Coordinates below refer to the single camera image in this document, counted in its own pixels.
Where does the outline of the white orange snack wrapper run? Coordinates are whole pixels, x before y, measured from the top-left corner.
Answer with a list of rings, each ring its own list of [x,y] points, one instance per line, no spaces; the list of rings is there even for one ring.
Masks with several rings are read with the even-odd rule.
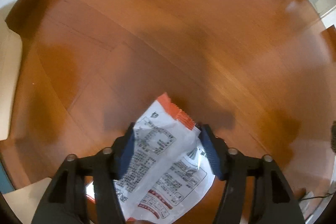
[[[211,188],[214,174],[200,129],[163,93],[133,126],[134,154],[114,181],[127,221],[174,223]]]

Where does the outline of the beige square trash bin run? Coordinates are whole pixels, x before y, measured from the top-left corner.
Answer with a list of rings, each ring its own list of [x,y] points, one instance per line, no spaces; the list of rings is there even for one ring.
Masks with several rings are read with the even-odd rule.
[[[21,37],[8,28],[1,17],[0,118],[1,140],[9,136],[14,96],[22,60]]]

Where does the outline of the round beige lidded bucket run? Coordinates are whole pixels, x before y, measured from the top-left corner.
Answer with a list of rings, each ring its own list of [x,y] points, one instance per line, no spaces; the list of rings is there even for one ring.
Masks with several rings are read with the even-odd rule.
[[[34,214],[50,182],[50,177],[44,178],[29,186],[6,193],[4,198],[13,212]]]

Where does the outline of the teal cooler box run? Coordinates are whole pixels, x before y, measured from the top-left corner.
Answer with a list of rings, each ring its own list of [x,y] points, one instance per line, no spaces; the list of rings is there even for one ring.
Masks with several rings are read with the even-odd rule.
[[[0,191],[3,194],[15,191],[2,163],[0,162]]]

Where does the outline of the steel wool scrubber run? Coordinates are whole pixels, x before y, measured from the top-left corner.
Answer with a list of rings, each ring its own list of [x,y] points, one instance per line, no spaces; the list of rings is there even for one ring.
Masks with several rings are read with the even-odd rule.
[[[331,149],[336,153],[336,121],[333,121],[331,126]]]

